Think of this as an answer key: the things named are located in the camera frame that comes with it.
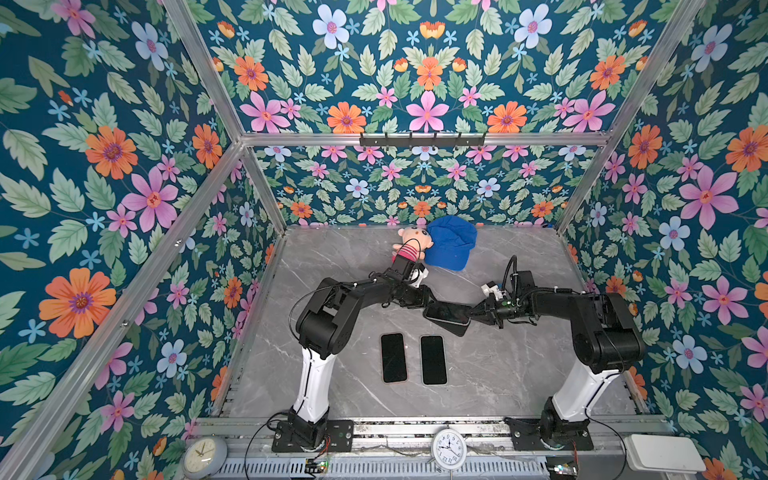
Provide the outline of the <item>purple-edged smartphone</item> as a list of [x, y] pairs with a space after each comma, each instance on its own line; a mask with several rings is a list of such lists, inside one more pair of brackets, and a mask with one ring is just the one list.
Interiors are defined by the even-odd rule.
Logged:
[[404, 336], [402, 333], [384, 334], [380, 341], [382, 379], [397, 383], [408, 378]]

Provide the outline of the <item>black phone case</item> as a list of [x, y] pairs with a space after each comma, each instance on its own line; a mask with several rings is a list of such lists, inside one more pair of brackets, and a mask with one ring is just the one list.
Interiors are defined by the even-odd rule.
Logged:
[[457, 337], [463, 337], [467, 333], [467, 330], [471, 324], [469, 320], [448, 321], [448, 320], [442, 320], [442, 319], [429, 318], [429, 321], [431, 321], [435, 325], [443, 328], [444, 330], [448, 331], [449, 333]]

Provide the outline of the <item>silver-edged black smartphone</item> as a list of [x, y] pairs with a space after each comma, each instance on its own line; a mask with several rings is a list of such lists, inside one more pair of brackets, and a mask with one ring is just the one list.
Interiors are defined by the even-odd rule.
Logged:
[[471, 309], [469, 305], [435, 301], [424, 308], [423, 316], [433, 322], [468, 325]]

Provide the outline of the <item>blue-edged smartphone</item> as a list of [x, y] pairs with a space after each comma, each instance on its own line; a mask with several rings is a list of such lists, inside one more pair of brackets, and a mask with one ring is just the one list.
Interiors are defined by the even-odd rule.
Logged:
[[445, 385], [447, 366], [444, 340], [441, 336], [423, 336], [420, 339], [422, 380], [425, 385]]

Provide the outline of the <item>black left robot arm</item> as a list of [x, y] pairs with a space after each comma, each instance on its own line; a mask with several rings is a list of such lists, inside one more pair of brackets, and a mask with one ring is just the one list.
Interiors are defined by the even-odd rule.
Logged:
[[302, 368], [296, 400], [280, 424], [283, 437], [309, 451], [323, 445], [334, 365], [352, 337], [360, 312], [371, 305], [425, 308], [433, 301], [431, 290], [423, 285], [428, 275], [421, 262], [399, 259], [363, 280], [327, 277], [321, 281], [295, 321]]

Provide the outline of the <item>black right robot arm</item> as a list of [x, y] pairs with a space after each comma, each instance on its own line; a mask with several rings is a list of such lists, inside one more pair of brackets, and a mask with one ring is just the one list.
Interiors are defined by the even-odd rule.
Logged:
[[468, 318], [490, 326], [536, 325], [542, 317], [569, 323], [576, 362], [562, 387], [550, 396], [538, 419], [505, 419], [517, 449], [590, 449], [592, 406], [608, 386], [646, 355], [646, 344], [628, 303], [618, 293], [590, 293], [543, 287], [511, 257], [499, 284], [483, 286], [485, 300]]

